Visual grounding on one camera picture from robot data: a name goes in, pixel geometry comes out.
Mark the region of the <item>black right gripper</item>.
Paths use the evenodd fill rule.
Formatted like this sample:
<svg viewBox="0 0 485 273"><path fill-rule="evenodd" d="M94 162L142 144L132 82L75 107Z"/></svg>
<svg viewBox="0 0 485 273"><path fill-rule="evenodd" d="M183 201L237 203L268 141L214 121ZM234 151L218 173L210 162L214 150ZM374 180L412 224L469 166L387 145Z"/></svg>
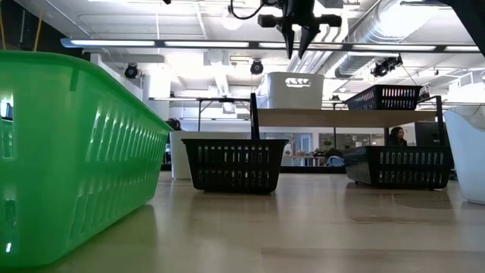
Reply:
<svg viewBox="0 0 485 273"><path fill-rule="evenodd" d="M314 14L315 0L275 0L262 1L263 6L277 8L282 11L280 16L259 14L258 25L264 28L280 28L285 42L288 59L293 55L295 32L293 25L302 27L298 56L302 58L313 39L320 33L320 25L340 27L342 18L335 14Z"/></svg>

